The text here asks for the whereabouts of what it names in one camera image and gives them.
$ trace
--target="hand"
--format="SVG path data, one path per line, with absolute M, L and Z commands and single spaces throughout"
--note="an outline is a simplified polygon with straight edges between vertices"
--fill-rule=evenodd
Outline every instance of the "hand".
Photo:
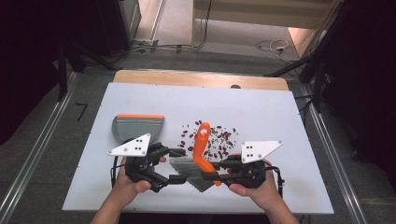
M 166 158 L 161 157 L 161 162 L 165 162 Z M 121 165 L 125 164 L 126 157 L 122 158 Z M 125 174 L 125 166 L 121 166 L 119 174 L 117 175 L 116 183 L 111 190 L 109 197 L 117 202 L 116 206 L 119 209 L 123 209 L 126 205 L 130 204 L 138 193 L 143 193 L 150 189 L 151 185 L 148 181 L 141 180 L 137 183 L 131 181 L 131 179 Z
M 160 161 L 165 162 L 166 158 L 161 157 Z M 121 165 L 125 164 L 125 162 L 126 157 L 122 158 Z M 125 174 L 125 167 L 121 166 L 113 189 L 91 223 L 118 223 L 122 209 L 130 204 L 138 193 L 143 193 L 150 188 L 151 185 L 146 180 L 141 180 L 137 183 L 132 182 Z
M 268 166 L 267 163 L 271 165 L 271 162 L 265 161 L 265 166 Z M 247 189 L 239 184 L 231 184 L 229 189 L 240 196 L 250 197 L 255 204 L 265 211 L 271 223 L 298 223 L 277 192 L 273 172 L 266 171 L 265 175 L 266 180 L 257 189 Z
M 266 167 L 269 166 L 267 163 L 271 165 L 271 162 L 265 161 Z M 247 189 L 239 184 L 231 184 L 229 189 L 240 196 L 250 197 L 260 208 L 268 210 L 282 198 L 277 191 L 273 172 L 267 171 L 265 176 L 266 180 L 257 189 Z

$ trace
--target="white triangular marker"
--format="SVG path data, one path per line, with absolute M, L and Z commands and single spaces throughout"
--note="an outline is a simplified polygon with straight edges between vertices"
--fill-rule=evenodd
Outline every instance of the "white triangular marker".
M 282 141 L 243 142 L 242 163 L 261 161 L 282 145 Z
M 110 149 L 107 152 L 109 156 L 129 156 L 129 157 L 144 157 L 149 148 L 150 134 L 146 133 L 130 142 L 127 142 L 119 147 Z

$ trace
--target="orange curved object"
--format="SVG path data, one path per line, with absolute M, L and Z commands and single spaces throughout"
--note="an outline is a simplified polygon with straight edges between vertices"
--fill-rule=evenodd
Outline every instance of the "orange curved object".
M 192 154 L 192 160 L 197 164 L 204 172 L 216 172 L 215 167 L 207 161 L 202 155 L 205 151 L 207 141 L 210 136 L 210 124 L 203 122 L 195 135 L 194 150 Z M 221 181 L 213 181 L 216 186 L 221 185 Z

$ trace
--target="wooden board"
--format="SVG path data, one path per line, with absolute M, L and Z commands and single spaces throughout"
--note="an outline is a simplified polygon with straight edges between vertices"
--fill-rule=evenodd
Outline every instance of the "wooden board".
M 219 73 L 177 72 L 159 70 L 120 70 L 114 82 L 173 86 L 198 86 L 288 91 L 286 80 L 280 77 L 249 77 Z

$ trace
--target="white table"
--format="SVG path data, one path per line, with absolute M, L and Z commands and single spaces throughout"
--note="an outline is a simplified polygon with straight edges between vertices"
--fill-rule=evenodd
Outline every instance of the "white table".
M 84 148 L 63 210 L 95 211 L 111 190 L 113 159 L 107 151 L 118 143 L 111 122 L 119 113 L 163 114 L 157 141 L 177 147 L 180 134 L 196 120 L 227 130 L 239 152 L 243 141 L 282 140 L 284 145 L 266 159 L 280 168 L 286 180 L 284 199 L 295 214 L 332 214 L 332 205 L 309 145 L 298 108 L 290 91 L 241 90 L 207 87 L 109 83 Z M 156 172 L 176 171 L 160 163 Z M 190 184 L 171 185 L 159 193 L 139 194 L 127 212 L 185 214 L 259 214 L 249 198 L 233 194 L 227 186 L 200 193 Z

